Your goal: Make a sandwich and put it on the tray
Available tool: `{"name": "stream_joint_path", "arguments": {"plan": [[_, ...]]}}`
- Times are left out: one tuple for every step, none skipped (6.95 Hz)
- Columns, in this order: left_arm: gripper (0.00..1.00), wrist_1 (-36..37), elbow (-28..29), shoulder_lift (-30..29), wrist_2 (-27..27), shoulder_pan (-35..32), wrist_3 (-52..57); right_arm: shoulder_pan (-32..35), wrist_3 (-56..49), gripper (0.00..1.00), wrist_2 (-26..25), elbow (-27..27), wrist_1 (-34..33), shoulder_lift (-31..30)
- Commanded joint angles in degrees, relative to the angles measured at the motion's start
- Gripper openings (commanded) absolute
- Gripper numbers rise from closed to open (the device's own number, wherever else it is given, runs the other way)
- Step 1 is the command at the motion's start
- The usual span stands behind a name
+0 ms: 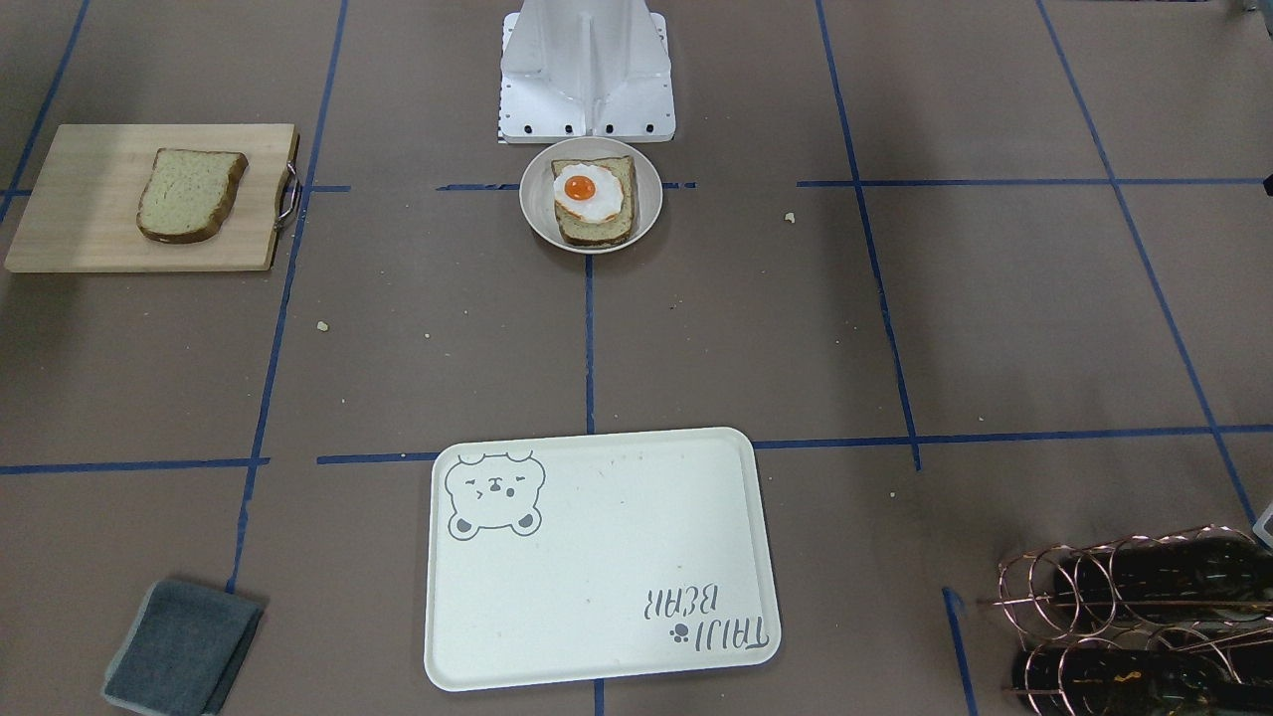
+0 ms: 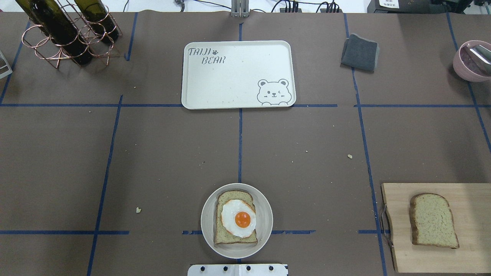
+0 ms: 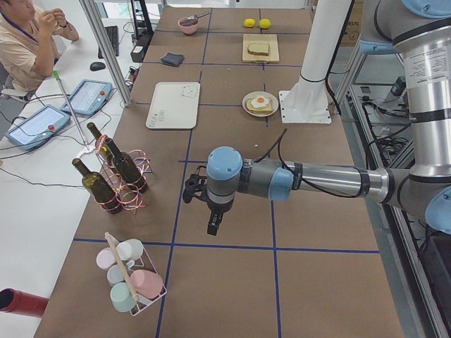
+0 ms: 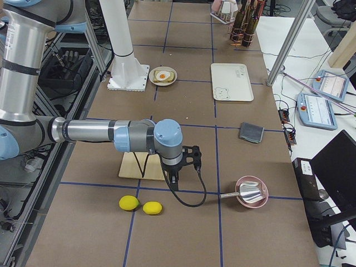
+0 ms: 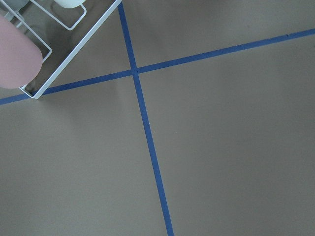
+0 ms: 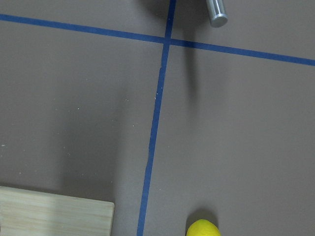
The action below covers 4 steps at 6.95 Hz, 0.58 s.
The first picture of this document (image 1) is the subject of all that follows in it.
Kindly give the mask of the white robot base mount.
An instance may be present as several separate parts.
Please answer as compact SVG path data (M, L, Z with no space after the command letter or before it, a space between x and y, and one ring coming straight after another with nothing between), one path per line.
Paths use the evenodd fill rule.
M500 38L499 141L676 135L667 23L645 1L524 1Z

